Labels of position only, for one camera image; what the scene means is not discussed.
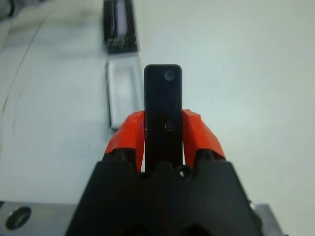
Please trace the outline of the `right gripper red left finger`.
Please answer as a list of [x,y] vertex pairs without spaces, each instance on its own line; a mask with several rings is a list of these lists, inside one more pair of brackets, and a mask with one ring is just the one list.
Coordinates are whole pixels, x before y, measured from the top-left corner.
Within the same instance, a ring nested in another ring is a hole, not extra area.
[[145,143],[144,111],[134,112],[123,122],[118,131],[109,141],[105,153],[114,154],[117,151],[126,151],[136,171],[142,167]]

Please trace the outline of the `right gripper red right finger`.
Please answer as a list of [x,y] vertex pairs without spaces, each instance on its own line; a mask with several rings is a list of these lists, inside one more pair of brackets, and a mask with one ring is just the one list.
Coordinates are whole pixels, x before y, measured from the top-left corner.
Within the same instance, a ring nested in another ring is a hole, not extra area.
[[201,115],[183,110],[183,144],[186,165],[195,168],[201,160],[225,160],[219,140]]

